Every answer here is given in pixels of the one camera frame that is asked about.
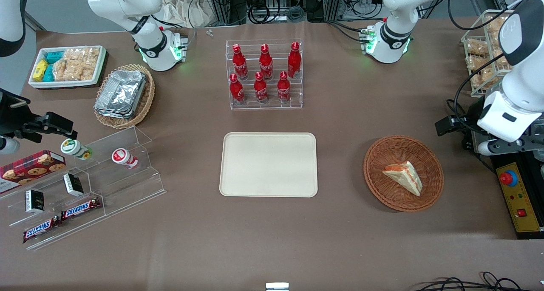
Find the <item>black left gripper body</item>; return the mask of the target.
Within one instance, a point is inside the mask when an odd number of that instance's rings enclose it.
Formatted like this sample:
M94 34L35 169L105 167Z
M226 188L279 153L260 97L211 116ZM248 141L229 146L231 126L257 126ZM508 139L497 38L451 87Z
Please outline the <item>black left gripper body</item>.
M470 106L465 114L465 123L475 133L484 134L484 130L477 125L482 113L482 106Z

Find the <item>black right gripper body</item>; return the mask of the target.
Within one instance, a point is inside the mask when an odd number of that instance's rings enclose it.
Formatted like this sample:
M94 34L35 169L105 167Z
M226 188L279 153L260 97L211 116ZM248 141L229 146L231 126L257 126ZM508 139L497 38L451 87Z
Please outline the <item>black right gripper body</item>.
M32 113L30 100L4 89L0 90L0 131L9 138L41 142L42 135L36 132L40 126L35 124L40 115Z

